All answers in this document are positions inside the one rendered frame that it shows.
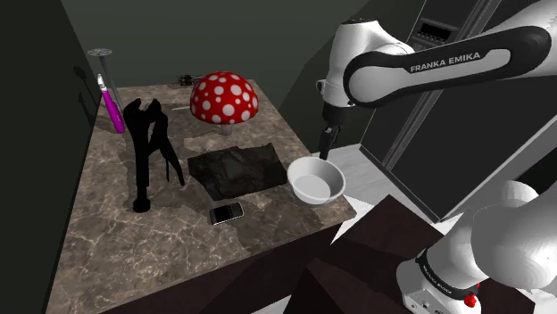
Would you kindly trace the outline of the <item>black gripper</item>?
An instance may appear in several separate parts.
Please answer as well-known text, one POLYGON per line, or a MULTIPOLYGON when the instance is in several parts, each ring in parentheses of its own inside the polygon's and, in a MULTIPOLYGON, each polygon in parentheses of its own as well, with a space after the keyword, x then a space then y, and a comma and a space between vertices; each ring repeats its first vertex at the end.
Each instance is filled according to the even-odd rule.
POLYGON ((322 118, 327 127, 320 133, 319 157, 322 160, 328 158, 330 146, 337 141, 341 125, 350 121, 352 113, 353 107, 337 107, 327 102, 323 103, 322 118))

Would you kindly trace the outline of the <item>white bowl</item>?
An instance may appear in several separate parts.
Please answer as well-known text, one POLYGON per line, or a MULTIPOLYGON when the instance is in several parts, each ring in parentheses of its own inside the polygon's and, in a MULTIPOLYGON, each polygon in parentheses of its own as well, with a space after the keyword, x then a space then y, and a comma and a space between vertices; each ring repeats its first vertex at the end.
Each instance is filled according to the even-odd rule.
POLYGON ((309 205, 334 201, 345 190, 345 175, 330 161, 306 156, 290 163, 287 180, 295 196, 309 205))

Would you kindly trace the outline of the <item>black crumpled cloth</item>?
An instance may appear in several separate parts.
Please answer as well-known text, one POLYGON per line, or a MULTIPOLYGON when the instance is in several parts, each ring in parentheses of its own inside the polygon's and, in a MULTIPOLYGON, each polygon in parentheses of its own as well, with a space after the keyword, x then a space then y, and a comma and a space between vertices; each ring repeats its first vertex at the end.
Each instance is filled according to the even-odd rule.
POLYGON ((287 183, 287 171, 272 143, 204 153, 187 160, 188 171, 214 201, 236 198, 287 183))

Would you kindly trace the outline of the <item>red white-dotted mushroom figure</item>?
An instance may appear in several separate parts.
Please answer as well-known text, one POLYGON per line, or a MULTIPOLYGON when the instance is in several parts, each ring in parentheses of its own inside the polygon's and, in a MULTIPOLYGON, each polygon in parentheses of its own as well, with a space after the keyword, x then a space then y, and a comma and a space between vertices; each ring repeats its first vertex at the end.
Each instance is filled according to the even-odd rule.
POLYGON ((230 71, 216 71, 199 79, 190 96, 190 111, 198 120, 220 127, 224 136, 235 125, 247 122, 259 111, 253 86, 230 71))

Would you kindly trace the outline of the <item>dark robot stand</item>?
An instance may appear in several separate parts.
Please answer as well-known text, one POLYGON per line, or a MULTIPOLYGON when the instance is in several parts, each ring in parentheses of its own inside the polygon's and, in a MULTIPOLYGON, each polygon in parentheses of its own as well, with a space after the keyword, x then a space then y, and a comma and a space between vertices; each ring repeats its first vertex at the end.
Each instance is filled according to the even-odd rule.
POLYGON ((307 264, 284 314, 414 314, 396 269, 442 236, 388 196, 307 264))

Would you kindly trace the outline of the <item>dark tall kitchen cabinet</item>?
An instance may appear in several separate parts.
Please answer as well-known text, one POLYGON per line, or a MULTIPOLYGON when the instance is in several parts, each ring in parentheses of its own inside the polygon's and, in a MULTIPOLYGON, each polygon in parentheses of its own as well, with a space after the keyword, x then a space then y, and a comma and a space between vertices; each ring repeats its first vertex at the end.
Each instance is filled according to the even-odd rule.
POLYGON ((557 76, 407 95, 374 111, 361 151, 438 222, 556 115, 557 76))

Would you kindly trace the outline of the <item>black mobile phone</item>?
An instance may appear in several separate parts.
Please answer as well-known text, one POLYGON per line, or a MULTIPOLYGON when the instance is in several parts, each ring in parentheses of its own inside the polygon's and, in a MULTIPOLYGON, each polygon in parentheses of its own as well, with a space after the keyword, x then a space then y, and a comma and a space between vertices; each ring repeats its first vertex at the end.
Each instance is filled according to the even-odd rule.
POLYGON ((211 223, 213 225, 219 225, 234 219, 242 218, 245 213, 239 202, 233 202, 209 210, 209 215, 211 223))

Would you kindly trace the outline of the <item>small dark toy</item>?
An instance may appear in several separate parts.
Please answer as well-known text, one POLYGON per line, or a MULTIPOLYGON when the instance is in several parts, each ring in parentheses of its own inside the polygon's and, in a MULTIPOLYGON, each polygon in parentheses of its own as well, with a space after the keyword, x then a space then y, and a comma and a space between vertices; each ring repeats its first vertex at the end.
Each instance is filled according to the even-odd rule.
POLYGON ((195 86, 204 76, 184 74, 177 77, 177 83, 182 87, 195 86))

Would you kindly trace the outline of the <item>black abstract sculpture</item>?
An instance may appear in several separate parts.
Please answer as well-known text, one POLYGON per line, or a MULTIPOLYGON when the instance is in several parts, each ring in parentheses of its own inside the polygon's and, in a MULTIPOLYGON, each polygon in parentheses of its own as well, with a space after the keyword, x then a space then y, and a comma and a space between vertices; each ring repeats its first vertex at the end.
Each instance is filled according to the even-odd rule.
POLYGON ((149 211, 151 207, 147 188, 150 183, 149 157, 153 152, 159 151, 166 162, 167 181, 170 181, 169 165, 171 165, 177 173, 179 183, 185 185, 179 158, 168 138, 168 116, 162 112, 162 105, 157 99, 153 99, 145 110, 139 108, 141 103, 142 100, 137 98, 123 111, 123 118, 132 137, 136 156, 137 198, 133 201, 133 211, 139 213, 149 211))

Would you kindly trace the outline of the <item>purple pen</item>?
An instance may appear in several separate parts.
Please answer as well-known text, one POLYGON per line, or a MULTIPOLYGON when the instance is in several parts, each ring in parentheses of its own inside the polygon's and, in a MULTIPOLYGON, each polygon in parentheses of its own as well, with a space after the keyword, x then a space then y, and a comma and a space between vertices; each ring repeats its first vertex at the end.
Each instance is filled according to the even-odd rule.
POLYGON ((106 106, 106 109, 109 113, 109 116, 111 118, 112 124, 115 128, 115 130, 119 133, 119 134, 123 134, 125 132, 125 124, 123 121, 123 118, 121 117, 121 112, 117 106, 117 104, 112 100, 112 97, 108 91, 107 86, 104 83, 104 79, 101 73, 97 74, 97 84, 100 88, 100 91, 102 93, 102 97, 104 99, 104 103, 106 106))

